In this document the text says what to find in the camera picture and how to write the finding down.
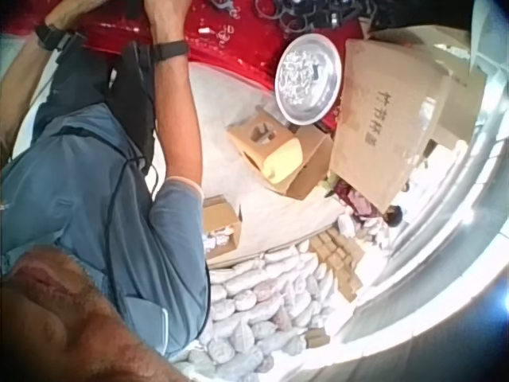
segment white floor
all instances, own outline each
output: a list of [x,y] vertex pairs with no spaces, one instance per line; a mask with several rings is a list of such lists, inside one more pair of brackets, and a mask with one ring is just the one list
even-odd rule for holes
[[[0,42],[0,73],[3,75],[20,49],[22,40],[3,37]],[[50,63],[42,84],[47,82],[54,68],[55,64]],[[239,248],[213,259],[210,262],[212,266],[298,240],[326,227],[337,218],[342,207],[333,199],[325,200],[323,189],[315,188],[305,201],[295,201],[266,189],[262,180],[245,165],[227,140],[227,127],[249,118],[255,113],[256,106],[261,105],[270,112],[278,113],[271,94],[200,64],[191,64],[191,84],[203,141],[205,196],[223,194],[235,209],[241,208],[243,215]],[[32,118],[27,116],[17,142],[16,154],[28,147],[31,122],[36,106],[43,99],[41,97],[34,103],[29,113]],[[159,174],[165,173],[160,147],[156,148],[154,165]],[[153,174],[149,174],[147,183],[152,185],[153,182]]]

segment black watch strap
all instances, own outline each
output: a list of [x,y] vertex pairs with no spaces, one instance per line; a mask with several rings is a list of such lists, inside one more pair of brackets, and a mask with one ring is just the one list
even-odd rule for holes
[[35,34],[39,38],[39,46],[50,52],[58,47],[66,33],[66,31],[53,25],[46,25],[44,22],[35,29]]
[[189,53],[189,45],[184,40],[156,44],[152,46],[152,62],[155,64],[169,58],[182,56]]

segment red surface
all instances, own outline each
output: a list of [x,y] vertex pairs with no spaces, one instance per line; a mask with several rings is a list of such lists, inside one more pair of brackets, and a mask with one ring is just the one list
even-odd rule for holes
[[[10,17],[2,31],[17,35],[32,32],[34,26],[59,1],[19,0],[21,11]],[[191,47],[190,59],[225,69],[267,90],[273,90],[279,58],[296,36],[286,36],[276,21],[259,18],[253,0],[234,1],[238,18],[231,17],[226,11],[216,10],[208,0],[193,0],[185,23],[186,37]],[[261,4],[267,13],[271,11],[272,0],[261,0]],[[124,10],[124,0],[110,0],[85,15],[81,29],[88,35],[87,45],[99,51],[119,53],[133,39],[150,43],[145,15],[138,20],[126,20]],[[200,28],[209,28],[212,33],[200,33]],[[348,38],[362,37],[356,21],[320,33],[331,39],[342,58],[344,42]],[[337,107],[334,107],[323,121],[332,130],[336,128],[336,110]]]

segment blue shirt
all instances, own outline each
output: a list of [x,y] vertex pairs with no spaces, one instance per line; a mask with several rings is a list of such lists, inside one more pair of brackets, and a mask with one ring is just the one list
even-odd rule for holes
[[[58,135],[63,127],[85,129],[103,142]],[[177,180],[166,181],[152,200],[142,164],[126,164],[139,156],[104,104],[54,119],[2,170],[2,272],[33,245],[56,245],[111,299],[105,229],[119,181],[109,226],[118,309],[149,345],[170,356],[196,338],[208,311],[202,200]]]

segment stacked boxes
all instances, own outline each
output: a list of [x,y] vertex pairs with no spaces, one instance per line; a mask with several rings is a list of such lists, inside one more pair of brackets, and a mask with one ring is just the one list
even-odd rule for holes
[[363,285],[355,273],[364,255],[361,247],[354,239],[342,236],[336,228],[329,228],[312,237],[309,246],[317,253],[320,262],[327,263],[327,268],[333,270],[341,294],[352,302]]

